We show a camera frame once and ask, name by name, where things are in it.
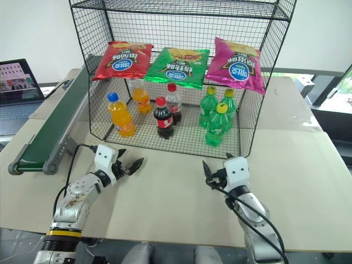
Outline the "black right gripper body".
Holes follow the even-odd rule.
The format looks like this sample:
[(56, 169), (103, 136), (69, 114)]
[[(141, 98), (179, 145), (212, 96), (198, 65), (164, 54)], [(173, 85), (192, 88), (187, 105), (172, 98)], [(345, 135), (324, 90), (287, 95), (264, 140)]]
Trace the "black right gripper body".
[(211, 189), (223, 189), (227, 185), (227, 172), (225, 168), (217, 170), (215, 173), (211, 173), (211, 179), (206, 178), (206, 184)]

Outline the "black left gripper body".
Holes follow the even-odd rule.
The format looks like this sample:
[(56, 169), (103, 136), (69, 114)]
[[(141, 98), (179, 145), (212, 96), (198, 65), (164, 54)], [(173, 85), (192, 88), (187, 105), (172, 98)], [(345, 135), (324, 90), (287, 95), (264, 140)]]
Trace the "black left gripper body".
[(116, 159), (116, 161), (112, 164), (112, 172), (116, 178), (119, 180), (120, 178), (124, 177), (125, 175), (130, 175), (130, 169), (123, 166), (122, 162)]

